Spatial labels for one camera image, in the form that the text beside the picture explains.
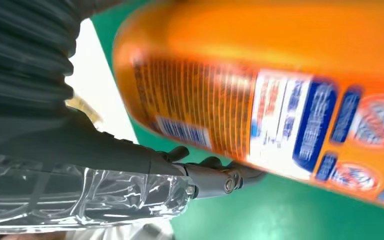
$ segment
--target orange detergent bottle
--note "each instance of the orange detergent bottle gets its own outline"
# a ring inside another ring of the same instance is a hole
[[[384,3],[152,4],[113,68],[155,133],[384,204]]]

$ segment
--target plastic wrap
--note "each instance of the plastic wrap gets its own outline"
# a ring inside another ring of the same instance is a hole
[[[187,176],[90,169],[0,155],[0,233],[67,231],[171,218],[186,210],[191,186]]]

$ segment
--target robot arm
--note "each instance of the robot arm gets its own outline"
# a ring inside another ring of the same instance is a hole
[[[157,152],[97,131],[65,105],[80,22],[121,0],[0,0],[0,233],[172,217],[263,173]]]

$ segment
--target bottle label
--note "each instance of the bottle label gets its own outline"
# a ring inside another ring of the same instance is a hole
[[[133,76],[130,112],[155,132],[384,203],[384,84],[169,57],[133,59]]]
[[[308,179],[319,158],[336,99],[335,86],[328,80],[261,70],[255,85],[249,161]]]

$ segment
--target green table surface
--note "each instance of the green table surface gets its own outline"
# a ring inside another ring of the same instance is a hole
[[[145,2],[126,3],[92,18],[111,69],[120,24]],[[142,145],[158,151],[177,146],[134,121],[132,125]],[[200,162],[209,155],[191,147],[186,161]],[[384,239],[384,209],[271,174],[229,196],[193,200],[171,223],[178,240]]]

